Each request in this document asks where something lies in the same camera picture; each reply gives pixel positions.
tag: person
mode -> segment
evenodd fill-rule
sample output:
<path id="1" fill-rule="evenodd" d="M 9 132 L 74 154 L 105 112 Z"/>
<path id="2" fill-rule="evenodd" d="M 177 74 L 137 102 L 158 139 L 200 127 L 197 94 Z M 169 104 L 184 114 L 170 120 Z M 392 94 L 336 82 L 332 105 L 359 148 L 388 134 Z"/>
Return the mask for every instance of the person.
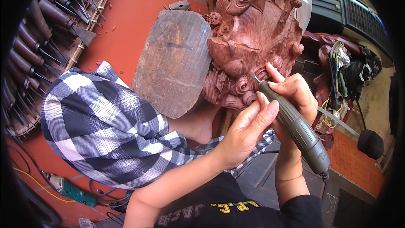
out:
<path id="1" fill-rule="evenodd" d="M 312 124 L 317 101 L 301 75 L 284 78 L 270 63 L 271 89 L 289 99 Z M 171 169 L 135 190 L 124 228 L 134 227 L 323 227 L 321 200 L 309 194 L 302 176 L 301 152 L 276 119 L 279 104 L 258 92 L 258 100 L 240 112 L 228 133 L 209 153 Z M 237 167 L 272 126 L 281 141 L 275 167 L 280 211 L 248 199 L 234 177 Z"/>
<path id="2" fill-rule="evenodd" d="M 266 70 L 274 81 L 270 87 L 311 124 L 317 101 L 304 79 L 285 79 L 270 63 Z M 309 195 L 301 153 L 275 119 L 279 104 L 259 92 L 228 133 L 210 139 L 218 109 L 206 103 L 167 118 L 104 61 L 95 72 L 72 68 L 55 80 L 44 99 L 41 128 L 52 149 L 86 177 L 137 189 L 127 200 L 126 228 L 321 227 L 320 199 Z M 281 141 L 275 169 L 280 211 L 248 199 L 235 180 L 275 133 Z M 190 148 L 191 140 L 200 145 Z"/>

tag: forearm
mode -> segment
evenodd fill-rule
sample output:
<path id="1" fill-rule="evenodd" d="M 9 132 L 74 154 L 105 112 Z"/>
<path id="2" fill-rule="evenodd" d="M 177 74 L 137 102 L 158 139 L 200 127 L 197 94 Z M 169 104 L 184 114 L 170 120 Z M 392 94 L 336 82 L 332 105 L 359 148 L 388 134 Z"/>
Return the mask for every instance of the forearm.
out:
<path id="1" fill-rule="evenodd" d="M 226 168 L 212 152 L 165 173 L 155 182 L 134 191 L 128 204 L 125 228 L 153 227 L 160 209 L 212 180 Z"/>
<path id="2" fill-rule="evenodd" d="M 275 186 L 280 207 L 291 198 L 309 194 L 302 176 L 301 152 L 292 140 L 281 143 L 275 167 Z"/>

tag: metal grille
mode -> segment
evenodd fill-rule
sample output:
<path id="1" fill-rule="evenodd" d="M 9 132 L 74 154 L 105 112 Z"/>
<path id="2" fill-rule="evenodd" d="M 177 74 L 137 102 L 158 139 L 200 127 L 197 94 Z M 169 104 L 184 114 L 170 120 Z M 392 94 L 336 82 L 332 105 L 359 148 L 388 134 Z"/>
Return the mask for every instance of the metal grille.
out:
<path id="1" fill-rule="evenodd" d="M 368 10 L 351 0 L 344 0 L 347 6 L 346 22 L 359 29 L 377 46 L 391 57 L 391 46 L 384 26 Z"/>

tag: orange brick floor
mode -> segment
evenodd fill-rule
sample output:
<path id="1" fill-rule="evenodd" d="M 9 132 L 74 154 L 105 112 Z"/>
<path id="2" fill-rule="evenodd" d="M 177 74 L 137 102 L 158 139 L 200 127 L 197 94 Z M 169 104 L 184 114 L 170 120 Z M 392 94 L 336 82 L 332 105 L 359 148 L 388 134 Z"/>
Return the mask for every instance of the orange brick floor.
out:
<path id="1" fill-rule="evenodd" d="M 376 160 L 357 149 L 357 142 L 335 130 L 335 144 L 328 150 L 331 168 L 377 197 L 383 185 L 384 176 L 375 166 Z"/>

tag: hand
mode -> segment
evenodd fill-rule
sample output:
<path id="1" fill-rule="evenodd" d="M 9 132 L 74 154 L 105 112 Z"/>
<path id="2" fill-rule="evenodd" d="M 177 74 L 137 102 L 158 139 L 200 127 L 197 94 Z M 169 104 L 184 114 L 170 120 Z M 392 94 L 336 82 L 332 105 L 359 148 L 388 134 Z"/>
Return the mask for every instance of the hand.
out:
<path id="1" fill-rule="evenodd" d="M 223 170 L 237 167 L 246 159 L 270 128 L 278 111 L 278 101 L 269 103 L 265 97 L 240 112 L 224 139 L 213 150 Z"/>
<path id="2" fill-rule="evenodd" d="M 312 95 L 308 84 L 301 74 L 297 73 L 284 78 L 271 63 L 266 64 L 266 70 L 273 77 L 273 82 L 269 82 L 269 87 L 287 98 L 311 125 L 318 112 L 318 102 Z M 292 142 L 286 130 L 277 119 L 273 121 L 271 126 L 282 143 Z"/>

